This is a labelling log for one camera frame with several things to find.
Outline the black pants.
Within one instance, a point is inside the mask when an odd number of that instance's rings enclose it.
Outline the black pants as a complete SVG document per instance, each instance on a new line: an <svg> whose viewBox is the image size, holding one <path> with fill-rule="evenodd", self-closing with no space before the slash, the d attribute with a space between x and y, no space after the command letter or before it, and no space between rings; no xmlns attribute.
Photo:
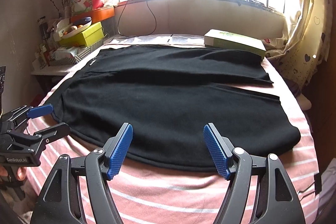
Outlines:
<svg viewBox="0 0 336 224"><path fill-rule="evenodd" d="M281 155L301 139L280 98L244 89L270 86L260 56L240 50L142 45L108 48L64 81L47 102L71 134L102 146L133 126L130 159L212 172L203 128L213 123L256 156Z"/></svg>

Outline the white bedside table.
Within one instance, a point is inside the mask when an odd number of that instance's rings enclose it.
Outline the white bedside table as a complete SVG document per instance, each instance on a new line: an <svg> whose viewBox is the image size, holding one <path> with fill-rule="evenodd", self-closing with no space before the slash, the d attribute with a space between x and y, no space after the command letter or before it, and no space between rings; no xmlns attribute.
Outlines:
<svg viewBox="0 0 336 224"><path fill-rule="evenodd" d="M33 76L65 76L67 75L74 65L60 65L44 67L43 69L34 70L31 72Z"/></svg>

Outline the striped black white box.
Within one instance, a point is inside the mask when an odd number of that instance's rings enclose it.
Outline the striped black white box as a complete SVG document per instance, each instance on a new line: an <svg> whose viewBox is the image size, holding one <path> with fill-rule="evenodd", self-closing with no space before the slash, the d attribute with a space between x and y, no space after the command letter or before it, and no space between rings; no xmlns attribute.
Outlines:
<svg viewBox="0 0 336 224"><path fill-rule="evenodd" d="M49 64L51 67L78 64L102 45L103 40L101 39L89 47L59 47L51 54Z"/></svg>

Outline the yellow-green shoe box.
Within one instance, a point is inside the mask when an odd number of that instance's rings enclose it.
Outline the yellow-green shoe box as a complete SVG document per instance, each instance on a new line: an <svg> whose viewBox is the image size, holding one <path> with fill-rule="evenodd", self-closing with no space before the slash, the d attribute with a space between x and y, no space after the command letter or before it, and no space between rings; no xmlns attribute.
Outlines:
<svg viewBox="0 0 336 224"><path fill-rule="evenodd" d="M102 24L97 22L88 26L85 30L81 27L62 36L59 44L67 47L90 47L103 38Z"/></svg>

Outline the crumpled white bedding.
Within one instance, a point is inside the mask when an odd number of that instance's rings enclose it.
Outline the crumpled white bedding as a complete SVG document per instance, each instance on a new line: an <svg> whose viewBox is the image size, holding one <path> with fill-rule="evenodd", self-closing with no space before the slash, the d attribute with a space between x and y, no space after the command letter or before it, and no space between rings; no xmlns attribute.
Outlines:
<svg viewBox="0 0 336 224"><path fill-rule="evenodd" d="M302 111L311 109L311 102L301 92L299 85L290 79L284 78L286 85L297 100Z"/></svg>

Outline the white fruit bowl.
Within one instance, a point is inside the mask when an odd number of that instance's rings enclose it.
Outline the white fruit bowl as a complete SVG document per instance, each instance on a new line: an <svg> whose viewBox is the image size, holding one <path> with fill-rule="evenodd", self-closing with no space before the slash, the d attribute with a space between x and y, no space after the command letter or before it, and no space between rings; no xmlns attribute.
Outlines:
<svg viewBox="0 0 336 224"><path fill-rule="evenodd" d="M83 32L92 24L92 19L90 17L84 17L75 21L74 23L70 22L70 18L60 20L57 24L54 25L53 38L56 41L62 39L70 38Z"/></svg>

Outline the green and white box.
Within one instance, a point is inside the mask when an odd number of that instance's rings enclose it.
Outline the green and white box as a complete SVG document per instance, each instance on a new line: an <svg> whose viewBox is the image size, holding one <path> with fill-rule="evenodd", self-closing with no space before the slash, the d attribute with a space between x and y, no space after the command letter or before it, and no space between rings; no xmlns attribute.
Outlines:
<svg viewBox="0 0 336 224"><path fill-rule="evenodd" d="M261 59L266 55L261 40L228 31L211 29L204 35L204 43L208 47L248 51L259 55Z"/></svg>

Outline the orange box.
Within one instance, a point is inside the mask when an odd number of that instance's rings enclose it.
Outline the orange box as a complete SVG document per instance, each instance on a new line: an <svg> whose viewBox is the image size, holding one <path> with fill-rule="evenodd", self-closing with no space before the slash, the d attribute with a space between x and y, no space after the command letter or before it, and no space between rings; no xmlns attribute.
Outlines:
<svg viewBox="0 0 336 224"><path fill-rule="evenodd" d="M96 10L84 12L79 15L75 15L71 17L70 22L74 23L75 21L83 19L84 17L90 17L92 19L92 23L97 23L97 22L101 22L113 16L114 16L114 6L109 6L109 7L103 7L103 8L99 8Z"/></svg>

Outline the grey patterned pillow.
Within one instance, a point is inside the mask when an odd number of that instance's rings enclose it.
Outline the grey patterned pillow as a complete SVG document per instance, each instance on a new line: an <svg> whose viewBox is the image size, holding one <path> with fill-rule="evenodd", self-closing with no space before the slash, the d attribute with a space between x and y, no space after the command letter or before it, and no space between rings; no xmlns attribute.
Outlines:
<svg viewBox="0 0 336 224"><path fill-rule="evenodd" d="M134 38L126 38L124 36L116 36L107 40L104 45L111 45L115 48L129 45L166 45L174 47L204 47L204 38L198 35L187 34L161 34L137 36Z"/></svg>

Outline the heart pattern curtain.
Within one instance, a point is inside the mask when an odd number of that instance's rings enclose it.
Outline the heart pattern curtain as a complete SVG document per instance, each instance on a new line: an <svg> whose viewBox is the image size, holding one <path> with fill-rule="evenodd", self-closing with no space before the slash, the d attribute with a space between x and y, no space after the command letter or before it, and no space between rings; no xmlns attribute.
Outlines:
<svg viewBox="0 0 336 224"><path fill-rule="evenodd" d="M279 38L264 39L266 58L300 88L309 84L329 55L333 0L285 0Z"/></svg>

